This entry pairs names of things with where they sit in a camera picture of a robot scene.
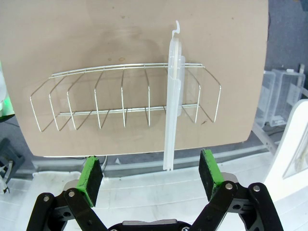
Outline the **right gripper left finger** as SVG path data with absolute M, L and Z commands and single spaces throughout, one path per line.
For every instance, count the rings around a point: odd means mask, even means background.
M 43 192 L 37 197 L 27 230 L 63 231 L 69 220 L 75 220 L 83 231 L 108 230 L 92 210 L 102 179 L 99 159 L 88 157 L 76 183 L 63 189 L 58 196 Z

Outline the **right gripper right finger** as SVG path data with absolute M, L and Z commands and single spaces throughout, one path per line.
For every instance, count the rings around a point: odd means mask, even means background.
M 263 183 L 252 183 L 246 188 L 225 179 L 210 150 L 200 152 L 199 174 L 208 204 L 192 224 L 193 231 L 216 231 L 227 213 L 238 214 L 247 231 L 283 230 Z

